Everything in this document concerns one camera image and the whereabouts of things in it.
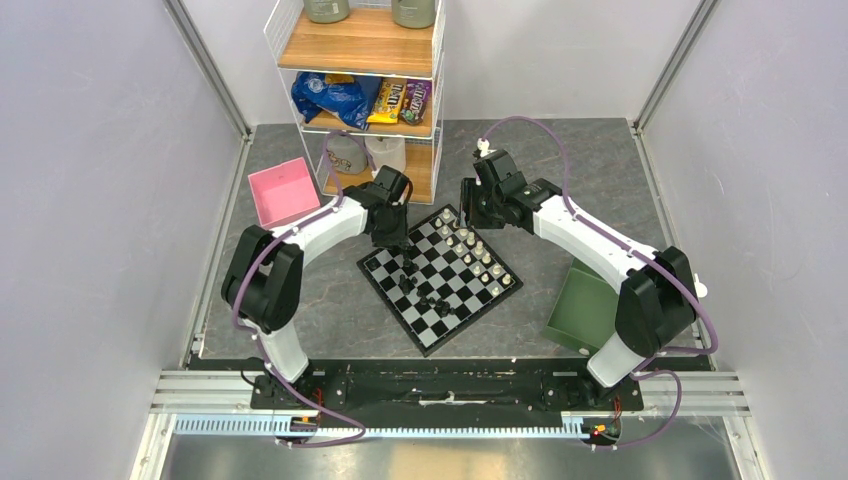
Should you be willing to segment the black white chess board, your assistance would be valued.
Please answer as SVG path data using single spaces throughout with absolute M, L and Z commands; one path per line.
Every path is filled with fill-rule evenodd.
M 357 267 L 425 357 L 523 287 L 450 204 L 410 228 L 405 255 L 379 248 Z

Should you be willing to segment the white wire wooden shelf rack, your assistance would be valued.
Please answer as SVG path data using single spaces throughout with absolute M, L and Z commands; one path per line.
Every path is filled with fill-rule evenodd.
M 375 125 L 354 134 L 404 139 L 412 200 L 431 204 L 442 155 L 446 9 L 436 2 L 434 24 L 409 29 L 393 21 L 388 1 L 352 1 L 349 6 L 344 20 L 319 24 L 308 18 L 300 1 L 275 3 L 263 35 L 280 80 L 285 90 L 301 71 L 429 81 L 432 93 L 421 124 Z

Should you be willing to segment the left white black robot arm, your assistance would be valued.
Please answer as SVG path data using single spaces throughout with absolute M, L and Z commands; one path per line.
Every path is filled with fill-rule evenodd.
M 275 230 L 253 225 L 242 232 L 221 297 L 234 326 L 252 335 L 267 371 L 277 379 L 275 394 L 288 407 L 304 407 L 314 393 L 313 381 L 304 375 L 309 359 L 293 325 L 304 268 L 360 235 L 369 236 L 377 248 L 406 249 L 413 190 L 405 174 L 383 166 L 370 181 L 343 188 L 301 220 Z

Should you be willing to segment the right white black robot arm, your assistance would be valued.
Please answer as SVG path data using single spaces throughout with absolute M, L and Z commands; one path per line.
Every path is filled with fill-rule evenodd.
M 577 382 L 579 400 L 601 409 L 617 384 L 658 354 L 698 318 L 696 282 L 687 256 L 636 242 L 571 204 L 563 190 L 529 182 L 504 150 L 480 147 L 475 175 L 461 183 L 463 223 L 474 229 L 523 229 L 572 254 L 618 296 L 613 333 Z

